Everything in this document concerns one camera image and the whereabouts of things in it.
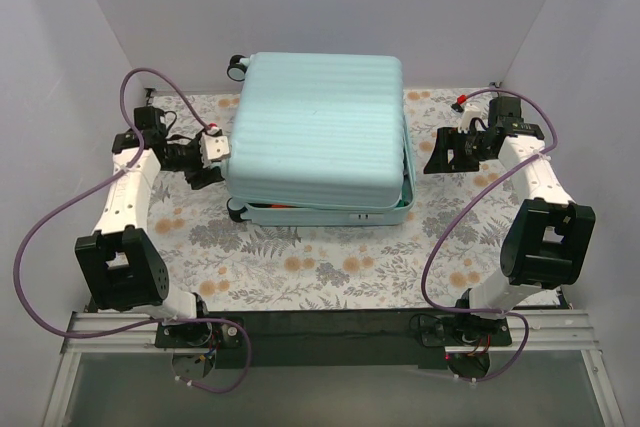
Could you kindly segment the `light blue suitcase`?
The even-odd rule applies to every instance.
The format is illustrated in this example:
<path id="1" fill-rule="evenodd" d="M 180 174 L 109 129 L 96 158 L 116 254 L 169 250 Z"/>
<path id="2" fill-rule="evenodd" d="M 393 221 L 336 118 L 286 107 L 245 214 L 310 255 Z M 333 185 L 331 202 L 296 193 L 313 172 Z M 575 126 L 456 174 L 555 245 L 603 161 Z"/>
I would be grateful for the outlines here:
<path id="1" fill-rule="evenodd" d="M 232 221 L 344 227 L 406 220 L 415 168 L 397 58 L 260 52 L 232 56 L 227 75 L 243 85 L 223 166 Z"/>

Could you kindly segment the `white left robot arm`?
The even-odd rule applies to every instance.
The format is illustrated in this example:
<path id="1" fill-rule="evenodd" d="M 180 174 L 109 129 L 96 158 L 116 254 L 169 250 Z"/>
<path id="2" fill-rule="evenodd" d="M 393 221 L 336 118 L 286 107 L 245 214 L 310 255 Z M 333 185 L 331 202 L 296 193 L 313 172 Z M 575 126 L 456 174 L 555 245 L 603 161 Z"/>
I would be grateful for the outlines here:
<path id="1" fill-rule="evenodd" d="M 210 124 L 194 137 L 171 134 L 165 111 L 139 107 L 134 125 L 116 135 L 113 172 L 106 203 L 91 235 L 77 239 L 75 255 L 100 310 L 144 313 L 177 322 L 178 334 L 193 347 L 213 333 L 202 298 L 172 284 L 165 261 L 148 234 L 153 184 L 161 172 L 183 174 L 194 190 L 222 181 L 221 163 L 229 141 Z"/>

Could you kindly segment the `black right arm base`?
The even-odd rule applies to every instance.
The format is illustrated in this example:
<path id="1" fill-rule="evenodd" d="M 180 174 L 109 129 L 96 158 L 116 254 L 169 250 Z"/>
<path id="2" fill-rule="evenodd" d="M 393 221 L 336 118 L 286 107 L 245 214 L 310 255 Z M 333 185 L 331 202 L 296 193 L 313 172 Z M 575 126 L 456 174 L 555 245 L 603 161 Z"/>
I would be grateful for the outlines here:
<path id="1" fill-rule="evenodd" d="M 476 346 L 505 347 L 512 337 L 505 319 L 489 320 L 472 314 L 418 313 L 409 321 L 410 331 L 425 347 Z"/>

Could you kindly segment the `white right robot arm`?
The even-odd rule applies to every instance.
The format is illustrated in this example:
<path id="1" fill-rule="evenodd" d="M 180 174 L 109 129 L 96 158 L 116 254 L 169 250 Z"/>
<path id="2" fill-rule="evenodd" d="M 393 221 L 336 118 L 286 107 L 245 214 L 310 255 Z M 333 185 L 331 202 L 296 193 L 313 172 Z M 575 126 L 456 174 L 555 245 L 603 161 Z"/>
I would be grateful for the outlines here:
<path id="1" fill-rule="evenodd" d="M 553 171 L 549 154 L 558 143 L 554 128 L 525 120 L 524 97 L 506 90 L 495 94 L 486 120 L 468 96 L 454 102 L 460 122 L 438 129 L 424 168 L 427 174 L 477 172 L 481 163 L 497 160 L 506 171 L 481 193 L 487 195 L 509 180 L 521 202 L 502 243 L 498 270 L 450 309 L 457 314 L 454 336 L 469 345 L 486 336 L 488 320 L 505 317 L 543 290 L 574 284 L 596 222 L 594 210 L 576 203 Z"/>

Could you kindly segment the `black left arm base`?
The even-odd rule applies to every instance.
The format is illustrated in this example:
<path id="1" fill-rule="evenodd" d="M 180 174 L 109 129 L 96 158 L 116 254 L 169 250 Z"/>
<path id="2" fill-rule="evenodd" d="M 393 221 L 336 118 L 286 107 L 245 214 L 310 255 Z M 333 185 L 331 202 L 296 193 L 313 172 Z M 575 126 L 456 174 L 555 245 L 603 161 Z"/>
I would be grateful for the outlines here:
<path id="1" fill-rule="evenodd" d="M 221 348 L 236 349 L 244 340 L 238 327 L 228 323 L 160 324 L 156 331 L 156 348 Z"/>

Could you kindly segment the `floral patterned table mat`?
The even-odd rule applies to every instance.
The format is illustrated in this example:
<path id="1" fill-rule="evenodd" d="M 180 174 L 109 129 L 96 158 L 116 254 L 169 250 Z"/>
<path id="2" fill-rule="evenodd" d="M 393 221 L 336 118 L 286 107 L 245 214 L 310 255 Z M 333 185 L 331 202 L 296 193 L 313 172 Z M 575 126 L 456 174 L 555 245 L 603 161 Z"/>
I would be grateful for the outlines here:
<path id="1" fill-rule="evenodd" d="M 180 174 L 155 180 L 148 234 L 181 289 L 212 311 L 450 306 L 499 268 L 519 209 L 498 162 L 476 173 L 426 175 L 442 126 L 453 126 L 455 89 L 404 92 L 417 169 L 406 220 L 384 227 L 261 227 L 229 218 L 226 187 L 192 190 Z"/>

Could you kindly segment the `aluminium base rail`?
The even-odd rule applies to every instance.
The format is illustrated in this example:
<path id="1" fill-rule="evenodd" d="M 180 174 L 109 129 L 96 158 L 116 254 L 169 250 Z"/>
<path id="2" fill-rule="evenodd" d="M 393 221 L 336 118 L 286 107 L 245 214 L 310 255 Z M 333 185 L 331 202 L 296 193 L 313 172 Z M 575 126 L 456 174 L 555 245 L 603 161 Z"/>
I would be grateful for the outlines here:
<path id="1" fill-rule="evenodd" d="M 586 313 L 528 310 L 473 348 L 434 312 L 234 312 L 218 352 L 76 314 L 47 426 L 621 426 Z"/>

